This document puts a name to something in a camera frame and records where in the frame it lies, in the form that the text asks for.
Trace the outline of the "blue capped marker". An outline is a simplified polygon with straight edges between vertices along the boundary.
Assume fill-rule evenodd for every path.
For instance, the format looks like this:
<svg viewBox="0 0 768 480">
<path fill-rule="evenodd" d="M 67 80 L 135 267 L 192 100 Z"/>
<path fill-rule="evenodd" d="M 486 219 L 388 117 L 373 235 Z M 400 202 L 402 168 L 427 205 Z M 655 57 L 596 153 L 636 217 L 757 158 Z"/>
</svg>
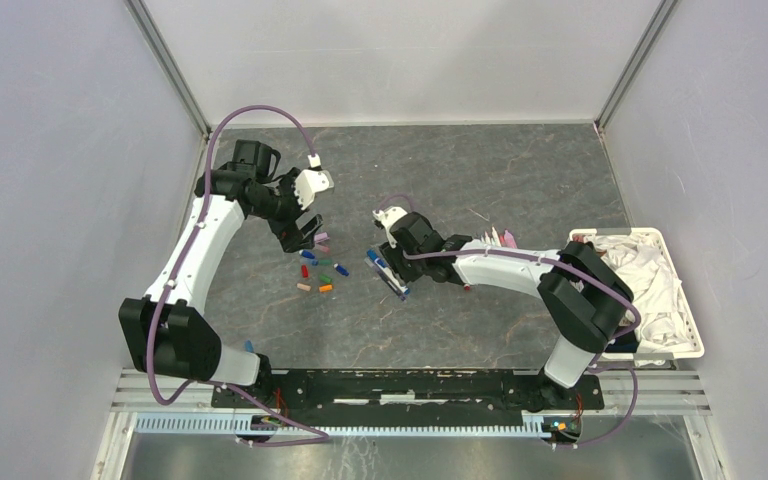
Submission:
<svg viewBox="0 0 768 480">
<path fill-rule="evenodd" d="M 393 270 L 385 263 L 385 261 L 381 258 L 381 256 L 378 254 L 378 252 L 375 249 L 369 249 L 366 252 L 366 258 L 369 258 L 370 260 L 372 260 L 381 270 L 383 270 L 385 274 L 389 277 L 389 279 L 393 281 L 398 287 L 401 288 L 401 290 L 405 293 L 406 296 L 409 295 L 410 289 L 401 283 L 401 281 L 396 277 Z"/>
</svg>

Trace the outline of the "dark purple pen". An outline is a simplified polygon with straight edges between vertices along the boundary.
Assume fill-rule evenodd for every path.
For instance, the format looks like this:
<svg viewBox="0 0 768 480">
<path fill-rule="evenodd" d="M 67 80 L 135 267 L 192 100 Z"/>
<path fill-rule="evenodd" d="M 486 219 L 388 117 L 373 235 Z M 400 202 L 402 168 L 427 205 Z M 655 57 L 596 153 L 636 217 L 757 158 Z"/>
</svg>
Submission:
<svg viewBox="0 0 768 480">
<path fill-rule="evenodd" d="M 389 277 L 385 274 L 383 270 L 381 270 L 372 260 L 369 258 L 364 259 L 365 264 L 370 267 L 376 275 L 384 282 L 384 284 L 387 286 L 387 288 L 402 302 L 407 300 L 407 296 L 405 293 L 401 290 L 400 287 L 398 287 L 393 281 L 389 279 Z"/>
</svg>

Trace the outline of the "light blue capped pen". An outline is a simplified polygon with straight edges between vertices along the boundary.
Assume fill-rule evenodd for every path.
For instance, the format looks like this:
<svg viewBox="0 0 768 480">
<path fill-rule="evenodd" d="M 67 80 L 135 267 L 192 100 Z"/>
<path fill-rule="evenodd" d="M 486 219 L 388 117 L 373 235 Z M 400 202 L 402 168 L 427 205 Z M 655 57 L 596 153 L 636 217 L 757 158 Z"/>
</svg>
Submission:
<svg viewBox="0 0 768 480">
<path fill-rule="evenodd" d="M 481 240 L 491 246 L 501 247 L 504 245 L 503 238 L 499 236 L 497 230 L 492 227 L 489 231 L 485 231 L 481 234 Z"/>
</svg>

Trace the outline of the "pink highlighter pen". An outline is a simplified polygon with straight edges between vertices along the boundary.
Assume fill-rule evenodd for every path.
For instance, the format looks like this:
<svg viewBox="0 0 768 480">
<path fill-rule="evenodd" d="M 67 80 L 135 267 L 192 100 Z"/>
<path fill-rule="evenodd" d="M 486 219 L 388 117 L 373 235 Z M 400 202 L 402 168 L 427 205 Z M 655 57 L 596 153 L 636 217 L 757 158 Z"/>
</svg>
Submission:
<svg viewBox="0 0 768 480">
<path fill-rule="evenodd" d="M 518 247 L 515 237 L 509 230 L 507 229 L 504 230 L 502 239 L 504 240 L 504 245 L 506 247 L 513 248 L 513 249 L 516 249 Z"/>
</svg>

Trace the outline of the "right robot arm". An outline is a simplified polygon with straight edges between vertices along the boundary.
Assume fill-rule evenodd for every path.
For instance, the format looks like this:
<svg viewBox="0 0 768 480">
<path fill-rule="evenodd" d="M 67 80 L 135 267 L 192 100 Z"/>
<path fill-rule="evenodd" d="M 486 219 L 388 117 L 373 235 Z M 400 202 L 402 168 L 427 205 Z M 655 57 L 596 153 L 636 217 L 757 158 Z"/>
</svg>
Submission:
<svg viewBox="0 0 768 480">
<path fill-rule="evenodd" d="M 609 344 L 630 332 L 626 316 L 640 323 L 630 287 L 589 243 L 560 250 L 523 250 L 468 235 L 443 238 L 418 212 L 401 207 L 374 211 L 386 235 L 374 264 L 399 291 L 420 278 L 463 287 L 490 286 L 543 301 L 560 337 L 537 382 L 540 400 L 562 408 L 578 381 Z"/>
</svg>

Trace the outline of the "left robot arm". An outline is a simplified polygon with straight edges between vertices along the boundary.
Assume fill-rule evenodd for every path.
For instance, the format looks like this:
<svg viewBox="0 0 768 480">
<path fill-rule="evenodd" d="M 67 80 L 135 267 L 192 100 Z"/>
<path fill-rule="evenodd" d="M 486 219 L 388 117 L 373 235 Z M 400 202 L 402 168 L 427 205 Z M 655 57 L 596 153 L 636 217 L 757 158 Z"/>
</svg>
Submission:
<svg viewBox="0 0 768 480">
<path fill-rule="evenodd" d="M 145 373 L 197 382 L 235 384 L 250 407 L 266 405 L 274 381 L 264 359 L 227 346 L 205 318 L 207 294 L 231 239 L 245 219 L 266 221 L 283 252 L 310 250 L 321 228 L 315 197 L 334 185 L 312 154 L 305 169 L 280 174 L 280 153 L 257 141 L 239 140 L 230 161 L 202 176 L 192 212 L 160 275 L 138 298 L 127 298 L 119 322 L 135 367 Z"/>
</svg>

